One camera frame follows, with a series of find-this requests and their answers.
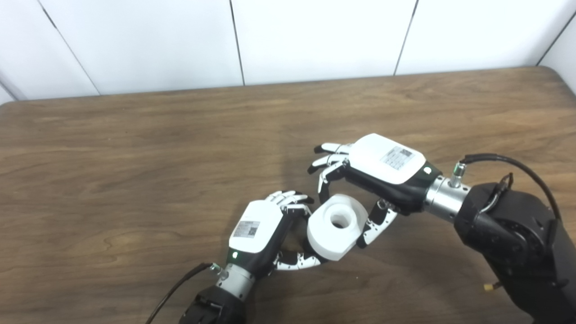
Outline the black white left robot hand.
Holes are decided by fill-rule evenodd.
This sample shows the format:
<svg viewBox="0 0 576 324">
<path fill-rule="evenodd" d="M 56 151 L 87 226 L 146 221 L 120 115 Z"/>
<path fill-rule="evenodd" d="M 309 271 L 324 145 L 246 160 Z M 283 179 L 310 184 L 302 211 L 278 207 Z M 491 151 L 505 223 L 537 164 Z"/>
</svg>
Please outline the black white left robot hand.
<svg viewBox="0 0 576 324">
<path fill-rule="evenodd" d="M 307 239 L 300 251 L 283 248 L 296 220 L 309 219 L 313 203 L 312 197 L 295 190 L 251 201 L 229 237 L 226 263 L 241 267 L 257 280 L 276 270 L 304 270 L 327 263 Z"/>
</svg>

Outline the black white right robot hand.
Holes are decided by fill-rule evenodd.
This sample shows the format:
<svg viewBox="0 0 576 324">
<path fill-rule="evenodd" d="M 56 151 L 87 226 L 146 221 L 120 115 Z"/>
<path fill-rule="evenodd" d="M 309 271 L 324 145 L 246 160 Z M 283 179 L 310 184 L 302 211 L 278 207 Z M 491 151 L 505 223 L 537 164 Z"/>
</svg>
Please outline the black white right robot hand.
<svg viewBox="0 0 576 324">
<path fill-rule="evenodd" d="M 423 212 L 429 188 L 442 176 L 422 153 L 376 133 L 349 144 L 325 142 L 314 152 L 323 156 L 310 164 L 308 173 L 320 172 L 322 203 L 329 199 L 329 185 L 340 179 L 378 197 L 357 239 L 359 248 L 374 242 L 397 215 Z"/>
</svg>

